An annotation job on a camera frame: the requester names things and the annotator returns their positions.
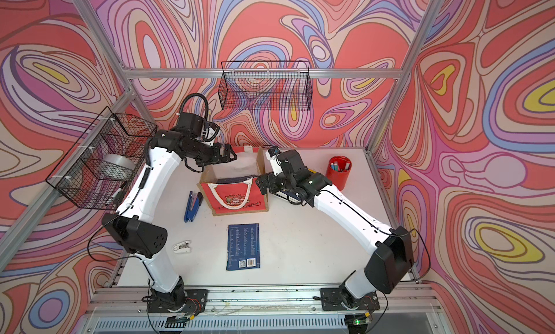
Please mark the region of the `red beige canvas tote bag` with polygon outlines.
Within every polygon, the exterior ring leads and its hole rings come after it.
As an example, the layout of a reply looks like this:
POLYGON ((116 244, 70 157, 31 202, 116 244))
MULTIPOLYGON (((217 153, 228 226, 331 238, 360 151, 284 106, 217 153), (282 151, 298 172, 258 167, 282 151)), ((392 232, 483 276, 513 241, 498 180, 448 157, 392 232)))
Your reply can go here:
POLYGON ((265 173, 261 147, 235 147, 237 159, 207 166, 198 187, 214 216, 269 211, 268 196, 256 184, 265 173))

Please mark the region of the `navy book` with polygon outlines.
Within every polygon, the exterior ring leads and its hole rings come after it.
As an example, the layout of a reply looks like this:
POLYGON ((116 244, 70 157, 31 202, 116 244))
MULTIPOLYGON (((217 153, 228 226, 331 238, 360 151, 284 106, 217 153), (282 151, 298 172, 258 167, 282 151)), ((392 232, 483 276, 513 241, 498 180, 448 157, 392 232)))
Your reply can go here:
POLYGON ((218 179, 216 181, 217 184, 236 184, 236 183, 243 183, 243 182, 252 182, 253 179, 256 179, 257 175, 248 175, 248 176, 238 176, 238 177, 231 177, 225 179, 218 179))
POLYGON ((259 224, 228 226, 227 271, 260 268, 259 224))

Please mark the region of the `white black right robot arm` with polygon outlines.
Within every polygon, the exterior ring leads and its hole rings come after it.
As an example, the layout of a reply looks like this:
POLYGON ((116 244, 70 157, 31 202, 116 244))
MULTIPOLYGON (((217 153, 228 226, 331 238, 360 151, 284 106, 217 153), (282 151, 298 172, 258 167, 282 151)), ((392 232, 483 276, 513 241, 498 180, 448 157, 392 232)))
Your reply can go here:
POLYGON ((367 294, 391 294, 414 264, 410 231, 383 224, 350 201, 330 179, 309 170, 296 150, 270 147, 264 153, 271 172, 257 177, 263 195, 272 194, 291 205, 308 205, 331 217, 369 254, 369 261, 352 272, 338 290, 351 306, 367 294))

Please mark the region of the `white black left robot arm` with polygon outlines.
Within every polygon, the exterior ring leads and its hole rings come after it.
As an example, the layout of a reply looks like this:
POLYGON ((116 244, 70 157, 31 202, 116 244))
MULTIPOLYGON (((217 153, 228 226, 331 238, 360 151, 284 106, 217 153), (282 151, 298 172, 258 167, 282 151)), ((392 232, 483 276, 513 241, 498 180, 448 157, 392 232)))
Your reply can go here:
POLYGON ((187 303, 182 277, 165 250, 168 232, 153 224, 158 202, 173 172, 193 160, 197 173, 205 166, 236 160, 229 144, 215 141, 220 127, 202 116, 182 112, 170 130, 159 130, 145 143, 145 165, 140 178, 114 214, 106 214, 103 227, 131 258, 145 267, 150 282, 150 311, 181 312, 187 303))

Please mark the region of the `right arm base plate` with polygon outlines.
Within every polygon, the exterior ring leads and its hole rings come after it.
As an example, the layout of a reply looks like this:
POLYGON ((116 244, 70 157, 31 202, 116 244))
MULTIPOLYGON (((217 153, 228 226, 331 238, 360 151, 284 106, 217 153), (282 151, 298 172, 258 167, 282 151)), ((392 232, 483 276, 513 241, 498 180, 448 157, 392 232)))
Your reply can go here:
POLYGON ((326 287, 319 290, 317 298, 321 302, 322 309, 326 312, 364 310, 373 313, 380 309, 380 302, 375 292, 368 293, 357 299, 351 296, 345 289, 326 287))

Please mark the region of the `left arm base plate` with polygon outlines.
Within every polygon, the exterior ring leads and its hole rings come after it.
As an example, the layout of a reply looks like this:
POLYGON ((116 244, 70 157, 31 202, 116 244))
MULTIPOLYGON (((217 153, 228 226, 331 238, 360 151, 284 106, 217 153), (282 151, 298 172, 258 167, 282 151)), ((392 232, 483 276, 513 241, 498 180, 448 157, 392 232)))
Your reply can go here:
POLYGON ((186 289, 177 296, 153 292, 146 302, 147 311, 153 314, 198 315, 205 311, 209 294, 207 289, 186 289))

